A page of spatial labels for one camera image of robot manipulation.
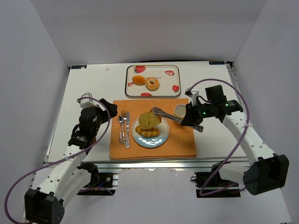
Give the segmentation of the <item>metal tongs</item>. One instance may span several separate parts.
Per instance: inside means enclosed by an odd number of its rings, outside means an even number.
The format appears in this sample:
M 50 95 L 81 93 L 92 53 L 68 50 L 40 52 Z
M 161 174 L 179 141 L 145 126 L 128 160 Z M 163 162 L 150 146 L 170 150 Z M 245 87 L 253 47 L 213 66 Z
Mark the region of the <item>metal tongs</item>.
M 160 116 L 162 118 L 167 118 L 167 119 L 170 119 L 172 121 L 175 121 L 176 123 L 178 124 L 181 124 L 182 123 L 182 119 L 178 118 L 178 117 L 175 117 L 174 115 L 170 115 L 166 112 L 164 112 L 163 110 L 161 110 L 160 108 L 157 108 L 157 107 L 153 107 L 152 109 L 152 112 L 156 115 L 156 116 Z M 200 125 L 195 125 L 195 126 L 189 126 L 190 128 L 202 133 L 203 130 L 204 130 L 204 127 L 203 126 L 200 126 Z

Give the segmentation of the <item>striped bread roll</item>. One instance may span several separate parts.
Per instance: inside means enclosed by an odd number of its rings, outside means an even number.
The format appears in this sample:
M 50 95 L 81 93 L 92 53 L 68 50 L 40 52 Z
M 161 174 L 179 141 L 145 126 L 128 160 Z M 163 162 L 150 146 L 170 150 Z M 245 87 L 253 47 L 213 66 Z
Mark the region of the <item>striped bread roll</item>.
M 152 138 L 152 137 L 157 137 L 159 134 L 160 134 L 160 131 L 157 129 L 157 128 L 150 128 L 150 129 L 141 129 L 141 127 L 140 126 L 137 126 L 136 128 L 135 128 L 135 131 L 139 134 L 139 135 L 141 135 L 141 136 L 143 136 L 143 137 L 145 137 L 145 138 Z

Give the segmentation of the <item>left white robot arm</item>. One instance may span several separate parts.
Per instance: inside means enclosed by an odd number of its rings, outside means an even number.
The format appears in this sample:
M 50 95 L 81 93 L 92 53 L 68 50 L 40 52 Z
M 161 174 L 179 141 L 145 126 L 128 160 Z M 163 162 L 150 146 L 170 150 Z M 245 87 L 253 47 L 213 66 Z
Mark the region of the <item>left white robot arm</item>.
M 24 197 L 26 220 L 36 224 L 61 223 L 65 208 L 72 198 L 87 185 L 99 180 L 98 167 L 83 160 L 99 142 L 100 126 L 117 115 L 117 105 L 105 99 L 81 97 L 79 122 L 72 130 L 65 152 L 45 180 Z

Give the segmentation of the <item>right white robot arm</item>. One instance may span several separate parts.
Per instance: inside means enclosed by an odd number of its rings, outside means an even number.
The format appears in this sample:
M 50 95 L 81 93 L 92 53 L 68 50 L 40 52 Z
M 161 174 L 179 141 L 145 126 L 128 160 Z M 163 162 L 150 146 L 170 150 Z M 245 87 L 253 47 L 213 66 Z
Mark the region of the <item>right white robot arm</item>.
M 188 103 L 182 126 L 200 126 L 205 118 L 215 117 L 232 133 L 238 141 L 249 162 L 242 167 L 228 162 L 227 159 L 214 165 L 211 180 L 230 181 L 245 186 L 252 195 L 258 195 L 284 187 L 289 168 L 288 158 L 276 154 L 247 123 L 248 116 L 235 100 L 222 103 Z

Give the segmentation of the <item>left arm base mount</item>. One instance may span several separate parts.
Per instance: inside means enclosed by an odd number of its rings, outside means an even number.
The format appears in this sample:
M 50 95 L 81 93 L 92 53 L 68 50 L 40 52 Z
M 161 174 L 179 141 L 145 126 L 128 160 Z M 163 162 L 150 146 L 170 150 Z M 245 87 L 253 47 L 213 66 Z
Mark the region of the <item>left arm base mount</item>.
M 90 182 L 79 192 L 80 196 L 113 196 L 116 191 L 118 175 L 112 172 L 99 171 L 97 165 L 84 162 L 78 167 L 90 175 Z

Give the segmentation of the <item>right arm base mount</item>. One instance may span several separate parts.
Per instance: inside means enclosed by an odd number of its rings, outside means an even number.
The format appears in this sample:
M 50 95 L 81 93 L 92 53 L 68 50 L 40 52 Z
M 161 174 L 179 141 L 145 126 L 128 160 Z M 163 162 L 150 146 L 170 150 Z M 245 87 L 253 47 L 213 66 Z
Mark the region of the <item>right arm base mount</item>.
M 207 194 L 212 191 L 216 191 L 221 188 L 225 188 L 231 184 L 233 184 L 233 187 L 227 188 L 223 191 L 216 192 L 207 196 L 202 196 L 200 194 L 201 188 L 206 182 L 206 180 L 209 178 L 209 176 L 219 167 L 220 163 L 214 164 L 211 168 L 211 171 L 209 172 L 196 172 L 194 176 L 190 178 L 192 182 L 195 183 L 196 186 L 196 196 L 197 198 L 238 198 L 241 197 L 241 189 L 239 187 L 239 184 L 223 180 L 220 178 L 220 174 L 217 173 L 211 181 L 207 184 L 207 186 L 203 189 L 202 193 Z

